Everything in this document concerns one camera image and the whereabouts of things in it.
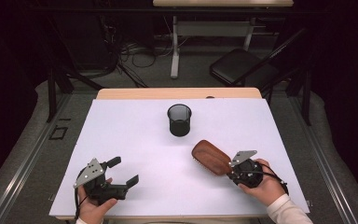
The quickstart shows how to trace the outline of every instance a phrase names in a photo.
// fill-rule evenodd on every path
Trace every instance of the white table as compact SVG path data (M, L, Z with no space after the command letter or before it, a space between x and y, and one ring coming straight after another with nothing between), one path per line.
M291 7L293 0L154 0L155 7ZM245 36L243 48L248 50L255 19L249 21L178 21L173 16L173 56L171 78L178 78L179 35Z
M229 157L240 150L257 150L254 159L269 161L274 171L288 182L293 201L309 212L264 99L257 96L189 99L192 97L188 95L181 99L178 93L186 92L186 88L172 90L176 95L169 99L103 100L106 98L99 95L93 101L51 207L51 216L73 218L76 208L72 186L79 171L92 158L103 162L116 156L121 157L122 163L108 169L106 177L112 176L114 183L124 184L139 175L140 181L106 218L134 223L133 220L240 220L266 216L265 206L244 194L228 177L212 175L192 159L191 150L201 139L215 144ZM220 90L223 95L233 97L225 91L241 91L241 88ZM144 89L149 93L160 91ZM219 88L189 91L195 95L219 94ZM167 110L174 104L185 104L192 110L191 130L184 137L175 137L169 131Z

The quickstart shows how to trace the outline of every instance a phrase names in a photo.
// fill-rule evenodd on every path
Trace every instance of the human hand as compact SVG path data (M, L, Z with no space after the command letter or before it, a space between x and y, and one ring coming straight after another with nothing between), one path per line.
M261 159L257 159L255 161L258 161L260 164L264 164L269 167L269 163L267 161ZM262 165L263 172L273 175L272 171L264 165ZM243 190L243 192L254 196L265 206L269 206L279 197L285 194L281 183L279 183L277 179L269 175L263 175L263 180L256 188L250 189L243 184L239 184L238 186Z
M109 178L106 181L111 183L112 178ZM83 202L80 205L79 217L88 224L101 224L103 221L103 216L106 214L106 212L117 203L116 199L109 199L105 203L98 206L97 201L87 197L83 186L78 187L77 195L79 196L79 201Z

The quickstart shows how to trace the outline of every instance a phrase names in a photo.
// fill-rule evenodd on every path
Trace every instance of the black chair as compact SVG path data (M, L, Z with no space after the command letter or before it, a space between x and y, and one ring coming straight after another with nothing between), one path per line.
M263 97L268 94L270 103L273 87L298 74L301 68L294 66L289 71L280 72L269 63L306 32L306 29L301 29L263 59L244 49L234 49L211 64L210 74L229 87L256 87Z

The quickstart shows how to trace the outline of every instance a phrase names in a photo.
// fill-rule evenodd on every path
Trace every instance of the sleeve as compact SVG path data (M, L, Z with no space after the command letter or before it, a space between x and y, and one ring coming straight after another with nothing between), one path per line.
M304 211L295 205L287 194L283 194L279 199L272 203L267 208L267 212L269 217L277 224L312 223Z
M87 224L87 223L79 217L76 221L76 224Z

